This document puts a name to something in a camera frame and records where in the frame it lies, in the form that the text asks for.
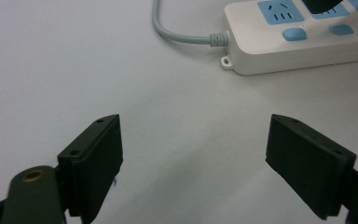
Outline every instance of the power strip housing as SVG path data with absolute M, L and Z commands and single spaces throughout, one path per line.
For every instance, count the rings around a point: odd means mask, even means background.
M 224 69 L 255 75 L 358 61 L 358 0 L 311 14 L 301 0 L 250 0 L 225 7 Z

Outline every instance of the cable strain relief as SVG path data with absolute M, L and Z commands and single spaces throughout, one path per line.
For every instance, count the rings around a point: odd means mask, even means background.
M 211 47 L 226 47 L 228 45 L 227 33 L 211 34 L 209 37 L 211 38 Z

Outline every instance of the blue switch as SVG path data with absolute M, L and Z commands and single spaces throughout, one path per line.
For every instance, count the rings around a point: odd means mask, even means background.
M 302 28 L 290 28 L 283 31 L 283 38 L 287 41 L 307 39 L 307 33 Z
M 353 34 L 353 30 L 349 25 L 342 24 L 342 25 L 335 25 L 329 27 L 331 33 L 333 35 L 350 35 Z

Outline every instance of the white table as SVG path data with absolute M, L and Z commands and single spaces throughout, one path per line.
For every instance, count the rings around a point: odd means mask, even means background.
M 230 2 L 164 0 L 161 22 L 219 32 Z M 15 174 L 55 166 L 89 124 L 120 114 L 124 163 L 94 223 L 324 223 L 265 163 L 269 119 L 300 119 L 358 155 L 358 63 L 242 77 L 220 68 L 223 49 L 162 39 L 151 8 L 0 0 L 0 200 Z

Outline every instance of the gray cable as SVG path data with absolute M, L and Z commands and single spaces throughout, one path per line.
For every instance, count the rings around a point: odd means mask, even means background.
M 199 44 L 199 45 L 210 45 L 211 47 L 225 47 L 228 45 L 228 34 L 211 34 L 209 36 L 192 36 L 192 35 L 179 35 L 171 31 L 166 30 L 159 23 L 159 5 L 160 0 L 154 0 L 153 2 L 153 26 L 156 31 L 168 38 L 177 42 L 187 43 L 187 44 Z

